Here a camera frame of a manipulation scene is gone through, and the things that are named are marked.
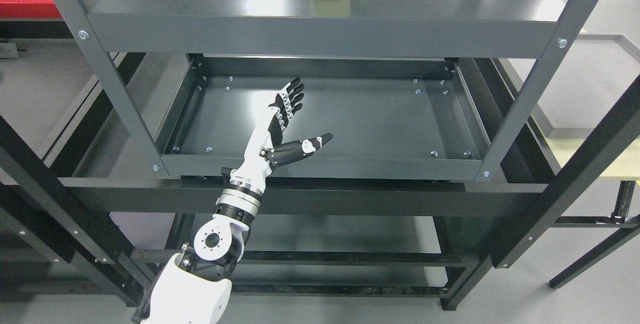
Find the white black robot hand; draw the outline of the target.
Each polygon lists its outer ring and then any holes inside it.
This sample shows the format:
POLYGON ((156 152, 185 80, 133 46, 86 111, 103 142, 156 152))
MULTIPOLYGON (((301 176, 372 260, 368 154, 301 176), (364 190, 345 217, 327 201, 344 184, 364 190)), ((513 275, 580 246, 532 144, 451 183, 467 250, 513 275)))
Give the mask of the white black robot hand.
POLYGON ((304 85, 297 77, 288 82, 260 116, 247 142, 243 163, 230 175, 230 187, 253 192, 265 192, 266 178, 277 167, 286 166, 316 153, 333 139, 332 133, 308 139, 283 142, 283 135, 297 111, 302 109, 304 85))

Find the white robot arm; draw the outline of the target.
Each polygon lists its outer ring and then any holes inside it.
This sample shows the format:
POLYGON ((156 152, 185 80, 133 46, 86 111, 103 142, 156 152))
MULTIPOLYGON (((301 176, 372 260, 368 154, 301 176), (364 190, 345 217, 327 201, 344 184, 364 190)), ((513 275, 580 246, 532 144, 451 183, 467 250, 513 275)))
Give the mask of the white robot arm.
POLYGON ((244 252, 244 234, 258 214, 265 186, 232 180, 212 219, 185 243, 142 297, 135 323, 217 323, 229 302, 230 274, 244 252))

